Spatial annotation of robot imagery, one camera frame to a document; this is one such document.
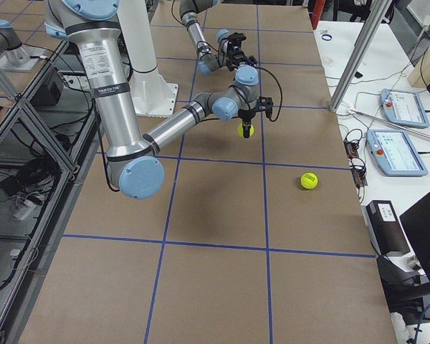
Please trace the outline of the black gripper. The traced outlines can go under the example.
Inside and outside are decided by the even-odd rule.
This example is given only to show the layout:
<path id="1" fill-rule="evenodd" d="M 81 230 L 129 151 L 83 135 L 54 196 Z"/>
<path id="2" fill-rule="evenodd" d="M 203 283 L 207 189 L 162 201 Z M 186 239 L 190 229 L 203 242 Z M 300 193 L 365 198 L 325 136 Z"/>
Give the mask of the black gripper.
<path id="1" fill-rule="evenodd" d="M 225 54 L 226 56 L 226 67 L 229 71 L 239 69 L 241 66 L 249 65 L 251 67 L 257 66 L 257 60 L 254 56 L 246 56 L 241 50 L 232 50 Z"/>
<path id="2" fill-rule="evenodd" d="M 238 111 L 238 117 L 242 119 L 241 137 L 248 139 L 254 135 L 254 126 L 252 125 L 251 121 L 255 117 L 256 113 L 256 108 L 250 110 L 240 109 Z"/>

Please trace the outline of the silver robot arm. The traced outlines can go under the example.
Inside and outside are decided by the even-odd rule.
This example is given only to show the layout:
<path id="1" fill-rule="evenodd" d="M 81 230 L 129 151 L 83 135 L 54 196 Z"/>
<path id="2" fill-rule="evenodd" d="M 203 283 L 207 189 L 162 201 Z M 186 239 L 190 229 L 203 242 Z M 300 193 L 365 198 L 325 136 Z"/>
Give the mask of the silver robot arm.
<path id="1" fill-rule="evenodd" d="M 257 66 L 254 56 L 247 56 L 242 49 L 242 42 L 247 37 L 241 32 L 230 32 L 221 29 L 216 39 L 218 47 L 213 47 L 206 40 L 198 14 L 221 3 L 221 1 L 180 1 L 180 23 L 186 28 L 193 45 L 196 48 L 198 67 L 207 75 L 226 67 L 229 71 L 237 70 L 243 65 Z"/>
<path id="2" fill-rule="evenodd" d="M 203 92 L 151 131 L 137 116 L 162 108 L 176 97 L 176 85 L 159 75 L 144 1 L 47 1 L 48 35 L 77 46 L 94 106 L 109 148 L 107 181 L 132 199 L 146 199 L 163 185 L 160 149 L 209 115 L 239 116 L 249 125 L 259 107 L 255 66 L 241 63 L 223 92 Z"/>

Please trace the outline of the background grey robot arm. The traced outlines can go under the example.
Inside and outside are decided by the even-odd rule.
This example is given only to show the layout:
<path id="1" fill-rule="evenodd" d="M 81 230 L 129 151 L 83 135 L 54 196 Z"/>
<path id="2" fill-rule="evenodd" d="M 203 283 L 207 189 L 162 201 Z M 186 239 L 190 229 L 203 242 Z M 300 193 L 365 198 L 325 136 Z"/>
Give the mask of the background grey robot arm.
<path id="1" fill-rule="evenodd" d="M 4 54 L 8 63 L 19 67 L 29 61 L 29 54 L 23 46 L 22 40 L 15 32 L 11 23 L 0 19 L 0 56 Z"/>

